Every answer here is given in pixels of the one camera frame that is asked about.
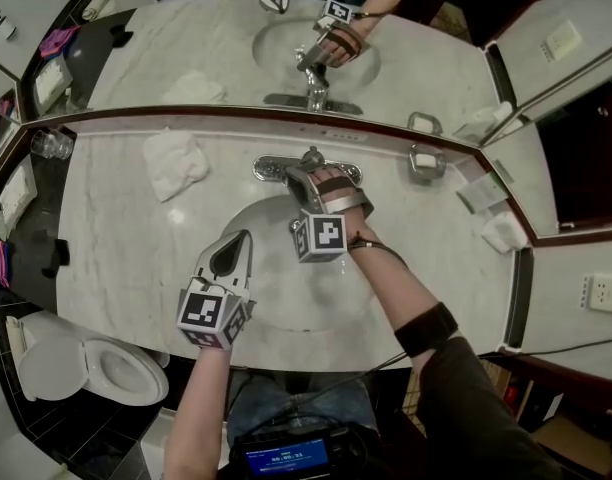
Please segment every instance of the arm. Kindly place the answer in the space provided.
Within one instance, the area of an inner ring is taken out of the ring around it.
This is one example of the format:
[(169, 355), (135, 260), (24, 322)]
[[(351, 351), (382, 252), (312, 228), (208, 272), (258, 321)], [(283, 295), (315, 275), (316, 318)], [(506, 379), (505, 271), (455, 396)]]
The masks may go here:
[[(318, 184), (343, 174), (325, 169), (311, 176)], [(332, 201), (353, 193), (353, 188), (345, 188), (323, 199)], [(344, 217), (349, 239), (359, 234), (379, 241), (364, 222), (361, 208), (346, 210)], [(433, 294), (388, 251), (360, 248), (351, 256), (395, 331), (437, 304)], [(426, 426), (431, 460), (441, 473), (438, 476), (458, 478), (470, 470), (478, 478), (560, 478), (557, 465), (517, 424), (459, 332), (438, 350), (427, 350), (412, 359), (420, 374), (418, 416)]]
[[(395, 7), (397, 7), (399, 2), (401, 1), (402, 0), (366, 0), (364, 2), (364, 5), (362, 5), (361, 11), (377, 14), (388, 13), (395, 9)], [(350, 26), (360, 36), (366, 39), (366, 37), (368, 37), (368, 35), (373, 31), (373, 29), (381, 20), (382, 17), (362, 18), (360, 20), (352, 21)], [(338, 30), (335, 33), (342, 37), (342, 39), (345, 39), (346, 41), (350, 42), (351, 45), (355, 44), (356, 46), (359, 46), (356, 44), (356, 41), (353, 39), (353, 37), (347, 34), (346, 32)], [(337, 45), (337, 43), (335, 42), (326, 40), (322, 43), (322, 46), (326, 51), (329, 51), (333, 54), (333, 59), (337, 60), (339, 62), (339, 65), (348, 62), (348, 60), (350, 59), (350, 55), (346, 53), (346, 50), (344, 50), (344, 48), (342, 48), (341, 46)]]
[(221, 452), (230, 351), (203, 349), (195, 363), (168, 437), (167, 480), (212, 480)]

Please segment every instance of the mirror frame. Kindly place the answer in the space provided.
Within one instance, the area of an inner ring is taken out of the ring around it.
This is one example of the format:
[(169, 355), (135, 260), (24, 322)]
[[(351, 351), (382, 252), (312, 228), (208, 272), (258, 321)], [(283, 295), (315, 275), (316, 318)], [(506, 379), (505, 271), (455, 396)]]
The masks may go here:
[[(496, 172), (494, 164), (487, 158), (481, 146), (469, 146), (445, 137), (437, 137), (424, 133), (368, 121), (360, 121), (347, 117), (331, 116), (293, 110), (279, 110), (259, 107), (236, 107), (215, 105), (175, 105), (155, 107), (131, 107), (104, 110), (91, 110), (79, 114), (50, 117), (30, 123), (24, 123), (11, 141), (0, 153), (0, 191), (8, 177), (17, 167), (24, 156), (28, 154), (32, 132), (43, 128), (66, 128), (71, 123), (93, 121), (98, 119), (145, 117), (145, 116), (223, 116), (249, 119), (267, 119), (275, 121), (288, 121), (301, 124), (315, 124), (333, 128), (345, 128), (409, 140), (415, 143), (429, 144), (439, 148), (451, 149), (467, 155), (472, 155), (486, 173)], [(524, 228), (530, 245), (533, 248), (556, 247), (565, 245), (578, 245), (596, 242), (612, 241), (612, 229), (590, 231), (584, 234), (553, 235), (540, 237), (530, 224), (528, 216), (523, 211), (519, 201), (513, 195), (508, 185), (500, 180), (508, 193), (506, 199), (511, 210)]]

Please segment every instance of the soap bar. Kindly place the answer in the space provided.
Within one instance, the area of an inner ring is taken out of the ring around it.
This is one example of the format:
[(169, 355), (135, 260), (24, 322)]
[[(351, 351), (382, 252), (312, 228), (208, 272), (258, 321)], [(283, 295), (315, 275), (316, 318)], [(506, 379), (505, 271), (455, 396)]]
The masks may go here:
[(437, 167), (437, 159), (433, 155), (426, 155), (424, 153), (415, 155), (415, 163), (417, 167), (428, 167), (430, 169)]
[(412, 128), (417, 132), (433, 133), (435, 126), (433, 125), (433, 122), (431, 120), (425, 119), (421, 116), (415, 116)]

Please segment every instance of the black armband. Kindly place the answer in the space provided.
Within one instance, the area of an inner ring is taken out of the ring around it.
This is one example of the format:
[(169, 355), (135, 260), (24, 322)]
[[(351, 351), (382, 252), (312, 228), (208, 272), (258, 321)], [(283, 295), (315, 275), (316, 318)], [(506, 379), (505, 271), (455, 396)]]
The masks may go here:
[(413, 318), (395, 331), (395, 337), (409, 357), (438, 349), (457, 331), (457, 322), (443, 303)]

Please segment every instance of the electrical outlet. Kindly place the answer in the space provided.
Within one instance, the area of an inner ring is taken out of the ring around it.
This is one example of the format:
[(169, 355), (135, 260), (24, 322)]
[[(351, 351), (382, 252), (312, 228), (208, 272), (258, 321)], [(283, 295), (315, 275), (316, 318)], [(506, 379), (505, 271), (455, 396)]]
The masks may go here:
[(590, 283), (588, 307), (612, 313), (612, 274), (596, 274)]
[(541, 49), (546, 60), (553, 62), (563, 59), (582, 43), (582, 36), (572, 22), (565, 21), (544, 40)]

